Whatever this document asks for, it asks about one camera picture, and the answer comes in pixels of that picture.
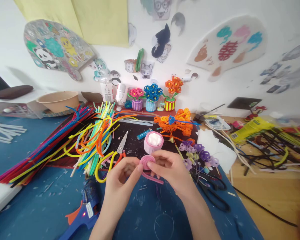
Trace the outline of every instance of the pink pipe cleaner cup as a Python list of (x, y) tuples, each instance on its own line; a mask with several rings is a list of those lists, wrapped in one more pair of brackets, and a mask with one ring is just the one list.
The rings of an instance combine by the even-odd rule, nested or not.
[[(150, 170), (150, 168), (147, 165), (148, 162), (154, 162), (155, 163), (156, 159), (153, 156), (151, 156), (151, 155), (145, 155), (145, 156), (143, 156), (141, 158), (141, 160), (140, 160), (140, 163), (143, 165), (143, 169), (144, 170)], [(144, 176), (145, 178), (151, 180), (151, 181), (154, 181), (156, 183), (159, 183), (159, 184), (163, 185), (163, 181), (162, 180), (159, 180), (157, 178), (151, 177), (151, 176), (145, 174), (144, 172), (142, 172), (141, 175)]]
[[(150, 134), (157, 134), (160, 136), (161, 139), (161, 143), (158, 146), (152, 145), (149, 143), (149, 135)], [(144, 143), (143, 143), (143, 147), (144, 150), (146, 151), (146, 153), (148, 153), (149, 155), (155, 151), (158, 151), (162, 148), (163, 145), (163, 136), (160, 133), (157, 132), (148, 132), (148, 134), (146, 135), (146, 137), (144, 138)]]

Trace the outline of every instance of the black scissors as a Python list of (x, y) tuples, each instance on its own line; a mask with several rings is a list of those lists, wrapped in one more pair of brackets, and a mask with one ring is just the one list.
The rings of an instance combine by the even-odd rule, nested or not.
[[(221, 191), (227, 190), (226, 184), (217, 176), (209, 175), (209, 174), (199, 172), (199, 171), (198, 171), (198, 173), (196, 173), (196, 171), (197, 170), (195, 168), (192, 168), (190, 170), (190, 174), (191, 174), (193, 180), (199, 184), (199, 186), (201, 187), (201, 189), (203, 190), (204, 194), (207, 196), (209, 201), (214, 206), (216, 206), (216, 208), (218, 208), (219, 210), (221, 210), (223, 212), (230, 212), (231, 208), (230, 208), (229, 204), (215, 192), (217, 190), (221, 190)], [(202, 180), (207, 181), (210, 186), (213, 186), (213, 190), (211, 189), (210, 186), (207, 186), (206, 184), (204, 184), (202, 182)], [(210, 195), (213, 195), (213, 198), (216, 198), (218, 201), (216, 202), (215, 200), (213, 200), (210, 197)]]

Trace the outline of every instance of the purple flower pot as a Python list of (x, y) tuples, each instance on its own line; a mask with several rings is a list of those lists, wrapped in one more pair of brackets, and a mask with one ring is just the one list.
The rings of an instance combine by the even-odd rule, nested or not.
[(132, 109), (135, 111), (141, 111), (143, 107), (142, 99), (139, 99), (138, 101), (132, 99)]

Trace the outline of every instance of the brown cushion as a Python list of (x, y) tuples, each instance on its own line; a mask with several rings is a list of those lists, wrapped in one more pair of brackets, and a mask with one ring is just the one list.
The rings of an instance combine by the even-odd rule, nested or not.
[(33, 90), (30, 85), (16, 86), (11, 88), (6, 88), (0, 91), (0, 99), (14, 99), (21, 97)]

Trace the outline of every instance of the red chinese character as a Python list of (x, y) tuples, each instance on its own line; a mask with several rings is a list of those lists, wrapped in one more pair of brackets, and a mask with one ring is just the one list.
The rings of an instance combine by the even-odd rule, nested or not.
[(222, 48), (219, 51), (219, 60), (220, 61), (225, 61), (229, 59), (230, 56), (232, 56), (238, 47), (238, 41), (236, 42), (227, 42), (225, 45), (222, 46)]

